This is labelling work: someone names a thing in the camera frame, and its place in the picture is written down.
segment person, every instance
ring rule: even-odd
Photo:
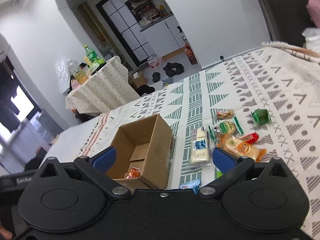
[[[6,240],[12,239],[12,233],[5,229],[0,223],[0,235],[2,235]]]

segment green soda bottle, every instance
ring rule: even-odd
[[[94,63],[96,60],[98,60],[98,55],[93,49],[89,48],[88,45],[85,45],[84,48],[85,48],[88,59],[92,63]]]

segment pink cloth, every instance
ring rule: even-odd
[[[309,0],[307,9],[315,26],[320,28],[320,0]]]

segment patterned tablecloth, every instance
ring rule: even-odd
[[[66,98],[67,109],[80,114],[106,113],[139,98],[128,84],[128,70],[115,56]]]
[[[205,185],[215,178],[213,166],[185,168],[190,133],[217,124],[218,110],[234,109],[244,132],[257,132],[256,146],[268,149],[262,161],[283,158],[300,182],[310,200],[302,229],[320,239],[319,84],[318,64],[265,47],[102,114],[79,155],[92,156],[108,147],[121,124],[160,113],[175,136],[168,188],[198,178]],[[257,108],[268,109],[272,123],[253,127],[250,112]]]

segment wooden baseboard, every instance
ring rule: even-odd
[[[176,56],[176,55],[178,55],[178,54],[180,54],[182,52],[184,52],[184,48],[177,49],[177,50],[175,50],[175,51],[163,56],[162,58],[163,58],[164,61],[166,61],[167,59],[169,59],[171,57],[174,57],[174,56]]]

